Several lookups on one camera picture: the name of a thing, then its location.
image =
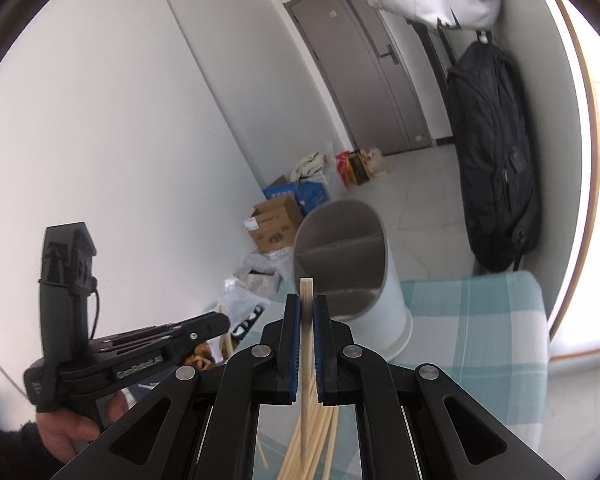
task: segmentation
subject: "door handle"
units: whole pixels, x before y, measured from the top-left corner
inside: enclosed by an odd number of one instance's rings
[[[381,57],[387,57],[387,56],[391,57],[392,61],[394,62],[394,65],[400,65],[398,56],[396,56],[396,54],[395,54],[394,46],[391,43],[389,43],[386,46],[386,52],[384,54],[378,54],[378,59],[380,59]]]

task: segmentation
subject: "wooden stick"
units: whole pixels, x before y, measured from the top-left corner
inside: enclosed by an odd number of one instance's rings
[[[336,447],[336,435],[338,433],[338,414],[340,407],[336,406],[333,409],[331,416],[331,433],[329,434],[329,443],[327,444],[327,455],[324,458],[324,470],[322,472],[322,480],[331,478],[331,463],[333,463],[333,450]]]
[[[312,416],[315,413],[317,413],[316,408],[319,407],[318,394],[315,389],[315,374],[313,374],[311,377],[311,384],[312,384],[312,400],[314,401],[314,402],[312,402],[312,408],[314,408],[314,409],[312,410],[312,415],[309,417],[309,419],[311,419]],[[291,442],[289,443],[289,446],[286,448],[286,454],[283,459],[282,466],[280,466],[280,472],[278,473],[277,480],[282,480],[282,478],[284,477],[284,475],[286,474],[286,471],[288,470],[288,468],[290,466],[290,462],[292,461],[295,454],[298,453],[299,438],[300,438],[300,417],[298,417],[298,421],[296,422],[296,427],[294,428],[293,435],[291,436]]]
[[[315,470],[318,469],[318,463],[320,462],[320,455],[324,449],[324,442],[327,440],[327,432],[329,430],[329,423],[331,422],[333,415],[333,406],[328,406],[322,409],[324,418],[320,425],[320,431],[314,433],[314,439],[311,445],[311,463],[308,469],[305,469],[302,474],[302,480],[313,480],[315,476]]]
[[[311,415],[309,416],[309,427],[312,430],[312,433],[318,430],[318,426],[320,424],[320,413],[322,412],[322,408],[316,402],[315,407],[311,410]],[[300,438],[296,439],[293,448],[289,453],[289,461],[286,467],[286,471],[284,472],[283,480],[298,480],[299,475],[302,473],[302,466],[300,463]]]
[[[317,451],[318,444],[320,443],[319,436],[326,430],[326,427],[331,420],[331,412],[329,408],[320,407],[318,410],[318,417],[316,418],[315,424],[312,427],[310,446],[307,452],[307,466],[303,466],[299,460],[299,456],[296,455],[296,459],[293,461],[289,468],[285,480],[303,480],[311,470],[312,463],[314,461],[314,454],[316,452],[321,453],[322,448]]]
[[[256,447],[260,453],[260,458],[262,459],[262,465],[264,466],[264,469],[269,469],[269,463],[267,463],[267,458],[264,456],[264,450],[262,449],[262,444],[260,443],[259,438],[256,438]]]
[[[311,381],[311,321],[314,308],[314,279],[300,278],[301,333],[300,366],[302,394],[300,397],[300,462],[302,470],[309,467],[309,403]]]

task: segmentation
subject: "black backpack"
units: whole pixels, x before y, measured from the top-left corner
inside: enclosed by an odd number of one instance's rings
[[[522,82],[491,41],[449,69],[448,111],[469,245],[481,266],[502,272],[537,245],[540,197]]]

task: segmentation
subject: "bundle of wooden sticks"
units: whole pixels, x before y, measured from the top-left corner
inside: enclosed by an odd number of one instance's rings
[[[315,373],[312,374],[312,309],[314,280],[301,278],[302,307],[300,336],[301,412],[286,450],[278,480],[313,480],[329,434],[322,480],[331,476],[331,462],[338,431],[338,406],[323,406],[318,402]]]

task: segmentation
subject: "checkered fabric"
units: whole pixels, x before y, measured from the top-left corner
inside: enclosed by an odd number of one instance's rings
[[[414,368],[437,364],[529,447],[538,448],[546,394],[548,326],[538,282],[526,271],[449,281],[402,282],[413,333],[392,362]],[[292,292],[285,284],[280,301]],[[256,344],[266,322],[282,315],[267,309],[242,348]],[[256,455],[253,477],[275,479],[291,439],[297,406],[263,406],[258,428],[269,468]],[[321,465],[316,473],[322,477]],[[355,412],[343,406],[331,479],[359,479]]]

